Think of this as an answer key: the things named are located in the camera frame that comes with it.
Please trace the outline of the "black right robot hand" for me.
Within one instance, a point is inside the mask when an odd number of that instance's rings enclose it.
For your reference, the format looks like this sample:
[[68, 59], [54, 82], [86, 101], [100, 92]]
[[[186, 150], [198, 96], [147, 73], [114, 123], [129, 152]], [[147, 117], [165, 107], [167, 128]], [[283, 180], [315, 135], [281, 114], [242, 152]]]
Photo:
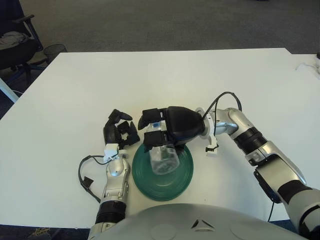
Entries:
[[205, 131], [203, 117], [191, 109], [181, 106], [152, 108], [142, 111], [138, 129], [164, 121], [165, 130], [146, 131], [143, 144], [146, 150], [165, 145], [184, 145]]

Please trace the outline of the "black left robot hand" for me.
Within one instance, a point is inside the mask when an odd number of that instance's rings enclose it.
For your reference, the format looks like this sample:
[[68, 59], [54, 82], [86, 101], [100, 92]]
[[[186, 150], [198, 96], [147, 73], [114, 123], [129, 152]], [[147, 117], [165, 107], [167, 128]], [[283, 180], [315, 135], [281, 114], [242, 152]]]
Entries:
[[103, 137], [105, 144], [118, 144], [120, 150], [140, 141], [133, 118], [117, 109], [109, 115], [103, 128]]

